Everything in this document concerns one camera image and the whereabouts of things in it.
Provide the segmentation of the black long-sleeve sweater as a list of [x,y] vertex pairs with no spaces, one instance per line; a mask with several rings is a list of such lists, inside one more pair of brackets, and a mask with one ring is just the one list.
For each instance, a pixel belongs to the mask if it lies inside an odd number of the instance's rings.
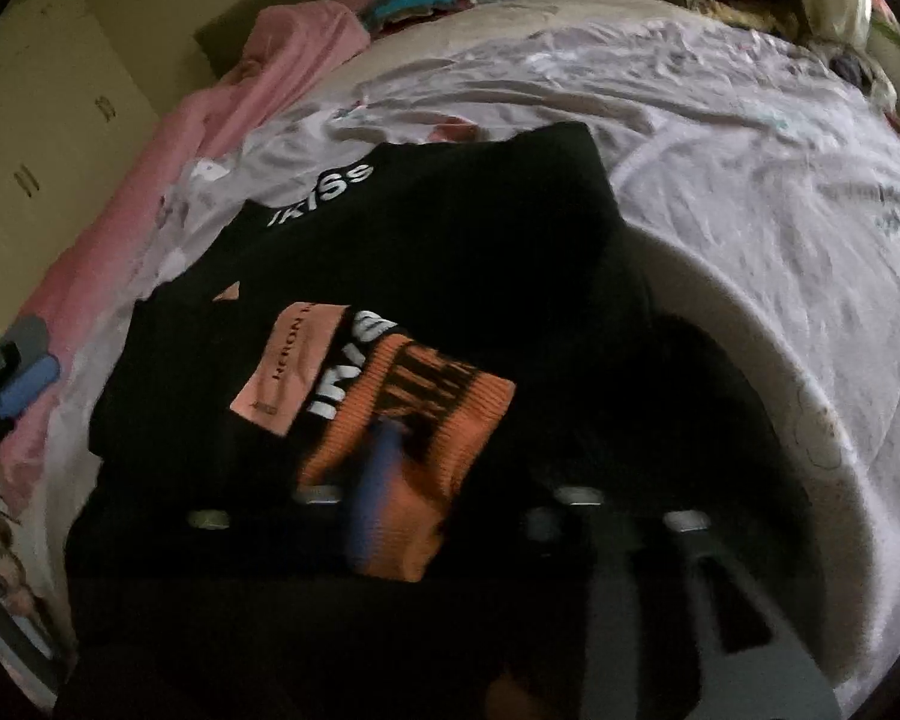
[[533,688],[560,486],[702,511],[806,640],[808,499],[746,377],[656,307],[590,130],[377,146],[281,208],[247,202],[133,309],[89,447],[221,431],[328,488],[380,422],[357,571],[409,592],[406,718],[548,718]]

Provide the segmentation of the bag with clothes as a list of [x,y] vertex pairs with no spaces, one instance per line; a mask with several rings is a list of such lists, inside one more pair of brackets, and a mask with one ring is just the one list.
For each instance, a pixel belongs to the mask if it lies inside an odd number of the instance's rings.
[[886,112],[898,105],[898,92],[888,73],[866,52],[843,43],[811,39],[806,47],[818,55],[844,82],[855,86],[866,99]]

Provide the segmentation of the pink comforter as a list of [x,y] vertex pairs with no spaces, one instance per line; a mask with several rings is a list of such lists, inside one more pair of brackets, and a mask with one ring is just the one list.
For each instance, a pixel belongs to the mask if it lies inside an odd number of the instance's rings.
[[261,10],[235,68],[159,122],[100,215],[46,270],[22,310],[45,320],[61,377],[0,444],[0,494],[11,517],[46,497],[55,463],[86,440],[92,403],[118,355],[119,311],[167,243],[159,227],[176,184],[222,163],[368,44],[361,21],[334,0]]

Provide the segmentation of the cream wardrobe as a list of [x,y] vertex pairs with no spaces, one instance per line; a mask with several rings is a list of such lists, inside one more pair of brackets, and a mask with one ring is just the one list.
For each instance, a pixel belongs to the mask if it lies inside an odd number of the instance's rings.
[[86,0],[0,18],[0,335],[157,122]]

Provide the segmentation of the lilac printed duvet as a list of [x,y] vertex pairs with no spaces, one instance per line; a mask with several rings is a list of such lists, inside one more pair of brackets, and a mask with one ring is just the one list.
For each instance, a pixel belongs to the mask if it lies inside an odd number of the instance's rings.
[[[900,657],[900,135],[806,50],[709,21],[589,21],[318,86],[176,184],[131,301],[203,254],[251,192],[279,206],[379,143],[571,119],[593,130],[663,305],[743,369],[806,483],[823,665],[855,712]],[[22,566],[58,631],[64,530],[94,470],[84,440],[22,516]]]

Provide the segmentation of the beige bed sheet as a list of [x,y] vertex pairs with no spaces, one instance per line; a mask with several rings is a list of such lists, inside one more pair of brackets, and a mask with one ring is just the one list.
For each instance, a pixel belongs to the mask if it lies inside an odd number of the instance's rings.
[[518,39],[589,21],[611,26],[678,21],[700,25],[697,13],[663,0],[505,0],[478,5],[382,37],[332,71],[320,89],[349,89],[418,60],[440,59],[494,39]]

